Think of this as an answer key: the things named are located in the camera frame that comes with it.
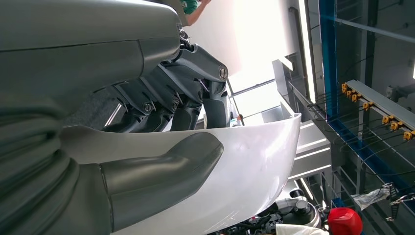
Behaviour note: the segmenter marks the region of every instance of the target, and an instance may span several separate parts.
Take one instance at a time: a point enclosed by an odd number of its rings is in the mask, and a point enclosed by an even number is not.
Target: glass panel
[[[275,83],[255,88],[234,97],[238,111],[244,117],[278,106],[280,95]]]
[[[232,91],[235,93],[274,78],[274,69],[272,63],[269,62],[263,66],[256,67],[255,70],[242,70],[230,76],[229,82],[232,86]]]

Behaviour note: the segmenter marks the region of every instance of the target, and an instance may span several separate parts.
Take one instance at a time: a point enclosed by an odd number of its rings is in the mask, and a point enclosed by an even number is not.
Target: yellow clip
[[[387,125],[387,124],[389,124],[389,122],[391,121],[391,120],[393,120],[395,117],[393,116],[393,115],[390,115],[390,116],[383,116],[382,117],[382,124],[383,125]]]
[[[397,129],[399,129],[401,126],[403,125],[403,122],[399,121],[399,122],[395,122],[393,121],[391,124],[391,131],[396,131]]]
[[[356,91],[355,91],[355,90],[347,91],[347,92],[346,92],[346,96],[347,96],[347,97],[351,97],[351,96],[352,96],[352,94],[354,94],[354,93],[356,93]]]
[[[342,93],[345,94],[347,92],[347,84],[343,83],[342,84]]]
[[[351,96],[351,100],[352,100],[353,102],[358,101],[360,98],[362,98],[362,95],[361,95],[361,94],[353,94],[353,95]]]
[[[403,134],[403,140],[410,141],[410,140],[412,140],[414,135],[415,135],[415,131],[411,131],[411,132],[407,131]]]
[[[369,110],[369,108],[373,105],[373,102],[369,102],[369,103],[363,103],[363,109],[365,111]]]

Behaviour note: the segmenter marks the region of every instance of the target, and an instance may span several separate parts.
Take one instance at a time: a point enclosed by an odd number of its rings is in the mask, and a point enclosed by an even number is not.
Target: blue frame
[[[339,105],[337,99],[337,90],[340,88],[337,80],[337,58],[336,58],[336,23],[335,19],[335,0],[319,0],[320,9],[320,30],[322,40],[323,55],[323,72],[324,72],[324,88],[326,94],[330,94],[331,98],[326,99],[327,118],[335,118],[339,114]],[[365,148],[363,141],[350,143],[351,139],[356,137],[346,126],[339,120],[329,121],[328,124],[349,144],[349,146],[364,160],[374,154],[374,152]],[[367,161],[368,166],[375,173],[382,172],[386,174],[394,174],[395,172],[381,160],[377,155],[372,156]],[[380,176],[384,182],[394,182],[395,186],[400,188],[409,188],[410,186],[399,176]],[[415,212],[415,202],[406,203],[410,209]]]

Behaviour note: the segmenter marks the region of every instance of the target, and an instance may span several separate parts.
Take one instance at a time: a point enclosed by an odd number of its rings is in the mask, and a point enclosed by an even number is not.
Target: bolt
[[[183,40],[189,39],[189,36],[187,35],[187,33],[182,29],[179,31],[179,35]]]
[[[143,110],[145,111],[145,112],[150,112],[151,110],[153,109],[153,107],[151,106],[151,104],[149,104],[149,103],[144,103],[143,104]]]
[[[174,100],[173,101],[173,109],[176,110],[177,106],[179,106],[179,101],[178,100]]]
[[[219,69],[219,76],[222,79],[225,79],[228,77],[228,69],[225,66],[221,66]]]

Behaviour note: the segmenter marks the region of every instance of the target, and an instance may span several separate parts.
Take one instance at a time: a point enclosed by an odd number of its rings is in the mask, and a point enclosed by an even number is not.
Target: red helmet
[[[334,208],[327,220],[333,235],[359,235],[362,233],[362,219],[354,210],[347,207]]]

